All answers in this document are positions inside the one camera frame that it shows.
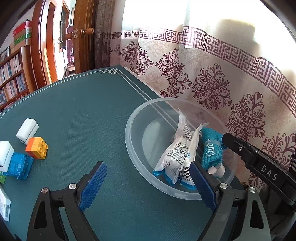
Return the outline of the white medicine box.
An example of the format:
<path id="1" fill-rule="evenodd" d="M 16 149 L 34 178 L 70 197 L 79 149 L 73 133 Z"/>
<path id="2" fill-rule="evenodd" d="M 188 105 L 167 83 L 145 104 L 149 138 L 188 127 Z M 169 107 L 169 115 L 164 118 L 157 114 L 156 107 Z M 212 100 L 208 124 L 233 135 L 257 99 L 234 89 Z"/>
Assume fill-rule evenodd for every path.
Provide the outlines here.
<path id="1" fill-rule="evenodd" d="M 11 200 L 8 198 L 3 187 L 1 186 L 0 190 L 0 213 L 2 218 L 9 222 L 10 221 L 10 209 L 11 209 Z"/>

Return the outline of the blue cracker packet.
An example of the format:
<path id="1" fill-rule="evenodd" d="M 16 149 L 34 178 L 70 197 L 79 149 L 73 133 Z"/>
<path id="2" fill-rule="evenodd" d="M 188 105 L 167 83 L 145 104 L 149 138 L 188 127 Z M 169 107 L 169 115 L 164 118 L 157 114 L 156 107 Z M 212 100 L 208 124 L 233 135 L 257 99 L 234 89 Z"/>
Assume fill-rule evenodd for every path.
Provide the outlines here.
<path id="1" fill-rule="evenodd" d="M 15 177 L 18 180 L 26 180 L 32 167 L 34 158 L 26 154 L 14 152 L 7 172 L 4 176 Z"/>

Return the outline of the teal knitted cloth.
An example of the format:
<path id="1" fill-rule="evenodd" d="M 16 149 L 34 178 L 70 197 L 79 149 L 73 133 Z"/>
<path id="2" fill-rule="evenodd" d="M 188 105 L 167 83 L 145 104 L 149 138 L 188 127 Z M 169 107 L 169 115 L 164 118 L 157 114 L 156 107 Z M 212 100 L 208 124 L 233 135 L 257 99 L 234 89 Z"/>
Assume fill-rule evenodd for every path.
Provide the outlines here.
<path id="1" fill-rule="evenodd" d="M 214 129 L 204 127 L 201 130 L 204 146 L 201 166 L 205 171 L 222 163 L 223 152 L 227 149 L 222 142 L 223 135 Z"/>

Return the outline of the green dotted block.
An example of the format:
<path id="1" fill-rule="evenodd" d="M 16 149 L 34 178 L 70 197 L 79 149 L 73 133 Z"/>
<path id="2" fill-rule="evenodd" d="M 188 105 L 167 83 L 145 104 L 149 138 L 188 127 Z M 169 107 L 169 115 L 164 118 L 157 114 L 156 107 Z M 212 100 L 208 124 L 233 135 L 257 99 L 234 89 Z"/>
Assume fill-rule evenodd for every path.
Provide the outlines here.
<path id="1" fill-rule="evenodd" d="M 2 172 L 0 172 L 0 183 L 5 184 L 5 181 L 6 181 L 6 176 Z"/>

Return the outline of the orange yellow toy brick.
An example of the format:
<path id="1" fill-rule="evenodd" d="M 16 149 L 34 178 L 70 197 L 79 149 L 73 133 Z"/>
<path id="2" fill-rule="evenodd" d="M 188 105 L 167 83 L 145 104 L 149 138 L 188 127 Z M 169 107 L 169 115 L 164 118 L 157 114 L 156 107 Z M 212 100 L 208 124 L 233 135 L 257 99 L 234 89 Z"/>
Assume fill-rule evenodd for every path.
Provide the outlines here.
<path id="1" fill-rule="evenodd" d="M 34 159 L 44 160 L 47 156 L 49 146 L 42 137 L 29 138 L 25 151 Z"/>

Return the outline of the large white eraser case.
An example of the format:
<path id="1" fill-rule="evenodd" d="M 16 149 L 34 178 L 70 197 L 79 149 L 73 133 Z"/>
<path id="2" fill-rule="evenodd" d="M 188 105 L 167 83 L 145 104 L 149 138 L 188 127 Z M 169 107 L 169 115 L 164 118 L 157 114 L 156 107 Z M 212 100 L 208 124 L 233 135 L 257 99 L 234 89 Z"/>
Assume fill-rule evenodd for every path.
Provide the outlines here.
<path id="1" fill-rule="evenodd" d="M 9 141 L 0 141 L 0 171 L 7 172 L 14 149 Z"/>

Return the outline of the white blue plastic packet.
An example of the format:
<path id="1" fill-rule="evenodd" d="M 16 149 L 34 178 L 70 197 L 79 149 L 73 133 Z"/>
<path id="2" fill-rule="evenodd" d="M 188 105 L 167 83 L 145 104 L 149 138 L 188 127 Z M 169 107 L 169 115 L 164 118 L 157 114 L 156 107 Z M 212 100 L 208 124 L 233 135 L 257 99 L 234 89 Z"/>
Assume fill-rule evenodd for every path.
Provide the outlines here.
<path id="1" fill-rule="evenodd" d="M 160 157 L 152 172 L 153 175 L 164 176 L 171 186 L 180 183 L 187 189 L 195 190 L 196 185 L 190 175 L 190 165 L 195 161 L 201 131 L 206 125 L 206 123 L 200 124 L 195 131 L 191 131 L 188 120 L 180 111 L 174 141 Z"/>

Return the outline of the small white eraser case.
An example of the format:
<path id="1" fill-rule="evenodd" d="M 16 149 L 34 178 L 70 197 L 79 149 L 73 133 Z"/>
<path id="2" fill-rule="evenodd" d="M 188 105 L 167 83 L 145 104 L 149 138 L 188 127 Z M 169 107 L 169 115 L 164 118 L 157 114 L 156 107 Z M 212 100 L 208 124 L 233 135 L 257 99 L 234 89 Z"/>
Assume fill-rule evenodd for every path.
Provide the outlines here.
<path id="1" fill-rule="evenodd" d="M 34 119 L 27 118 L 19 128 L 16 137 L 25 145 L 28 144 L 30 138 L 37 132 L 39 125 Z"/>

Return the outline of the patterned curtain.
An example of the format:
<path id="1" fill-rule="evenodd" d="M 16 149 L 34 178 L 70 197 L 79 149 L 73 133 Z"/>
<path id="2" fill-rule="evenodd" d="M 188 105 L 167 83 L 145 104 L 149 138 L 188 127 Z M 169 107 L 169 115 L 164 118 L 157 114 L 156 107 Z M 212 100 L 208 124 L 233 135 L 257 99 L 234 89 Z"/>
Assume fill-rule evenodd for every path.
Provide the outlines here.
<path id="1" fill-rule="evenodd" d="M 95 67 L 121 65 L 162 97 L 209 109 L 288 168 L 295 40 L 260 1 L 99 1 Z"/>

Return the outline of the clear plastic bowl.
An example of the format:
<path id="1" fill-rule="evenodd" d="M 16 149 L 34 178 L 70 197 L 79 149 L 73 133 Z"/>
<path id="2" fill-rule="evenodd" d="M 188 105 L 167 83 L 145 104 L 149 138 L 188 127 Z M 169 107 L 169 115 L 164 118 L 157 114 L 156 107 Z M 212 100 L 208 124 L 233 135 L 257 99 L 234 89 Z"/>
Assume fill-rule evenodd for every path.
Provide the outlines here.
<path id="1" fill-rule="evenodd" d="M 125 128 L 127 152 L 138 172 L 161 192 L 183 200 L 201 200 L 198 190 L 190 190 L 177 183 L 172 186 L 163 175 L 153 175 L 161 155 L 174 140 L 179 114 L 188 120 L 194 131 L 200 124 L 207 124 L 220 134 L 228 130 L 213 112 L 178 98 L 157 98 L 140 105 L 129 117 Z"/>

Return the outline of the wooden bookshelf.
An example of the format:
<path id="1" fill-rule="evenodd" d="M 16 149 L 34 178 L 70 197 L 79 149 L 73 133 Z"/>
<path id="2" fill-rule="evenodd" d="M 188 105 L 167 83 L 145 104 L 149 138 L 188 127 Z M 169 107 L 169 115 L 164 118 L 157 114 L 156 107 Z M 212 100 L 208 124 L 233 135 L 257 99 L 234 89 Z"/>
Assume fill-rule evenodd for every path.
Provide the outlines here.
<path id="1" fill-rule="evenodd" d="M 31 49 L 24 46 L 1 63 L 1 111 L 35 90 Z"/>

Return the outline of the purple hanging trousers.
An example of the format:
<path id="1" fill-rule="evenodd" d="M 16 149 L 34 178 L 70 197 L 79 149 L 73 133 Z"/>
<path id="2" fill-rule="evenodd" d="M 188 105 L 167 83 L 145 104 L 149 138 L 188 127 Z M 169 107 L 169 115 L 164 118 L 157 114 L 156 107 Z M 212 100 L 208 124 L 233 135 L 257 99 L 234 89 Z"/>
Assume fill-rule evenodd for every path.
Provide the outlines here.
<path id="1" fill-rule="evenodd" d="M 66 28 L 66 51 L 67 51 L 67 62 L 71 64 L 72 61 L 72 49 L 73 49 L 73 40 L 70 39 L 70 33 L 73 32 L 73 25 L 69 25 Z"/>

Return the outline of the wooden door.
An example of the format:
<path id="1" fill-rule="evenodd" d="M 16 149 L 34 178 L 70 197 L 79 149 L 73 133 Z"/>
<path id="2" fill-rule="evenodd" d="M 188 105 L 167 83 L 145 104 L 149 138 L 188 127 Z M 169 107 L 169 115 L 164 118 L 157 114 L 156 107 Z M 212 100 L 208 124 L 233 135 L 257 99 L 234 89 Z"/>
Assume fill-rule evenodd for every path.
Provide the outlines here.
<path id="1" fill-rule="evenodd" d="M 75 73 L 94 69 L 94 27 L 98 1 L 77 0 L 74 10 L 73 30 L 66 40 L 73 42 Z"/>

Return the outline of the stacked boxes on shelf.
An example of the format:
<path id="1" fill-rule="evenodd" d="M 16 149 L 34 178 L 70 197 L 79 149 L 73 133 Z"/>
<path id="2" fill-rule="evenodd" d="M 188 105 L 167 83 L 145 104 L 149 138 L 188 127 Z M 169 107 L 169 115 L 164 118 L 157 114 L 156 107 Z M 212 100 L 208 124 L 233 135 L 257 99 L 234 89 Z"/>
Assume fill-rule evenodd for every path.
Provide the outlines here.
<path id="1" fill-rule="evenodd" d="M 10 45 L 11 53 L 32 44 L 32 21 L 26 20 L 13 31 L 13 42 Z"/>

